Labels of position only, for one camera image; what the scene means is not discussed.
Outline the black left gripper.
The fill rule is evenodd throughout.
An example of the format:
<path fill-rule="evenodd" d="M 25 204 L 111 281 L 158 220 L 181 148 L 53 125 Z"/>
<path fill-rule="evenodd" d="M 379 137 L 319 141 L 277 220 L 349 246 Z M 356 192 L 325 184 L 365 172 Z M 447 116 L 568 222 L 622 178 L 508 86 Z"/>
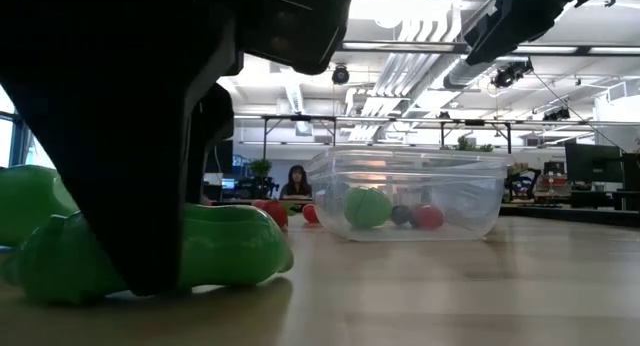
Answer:
<path fill-rule="evenodd" d="M 234 38 L 240 8 L 1 0 L 1 83 L 135 293 L 176 285 L 185 198 L 201 203 L 207 157 L 233 136 L 232 98 L 216 82 L 235 60 L 195 56 Z M 49 56 L 89 41 L 187 56 Z"/>

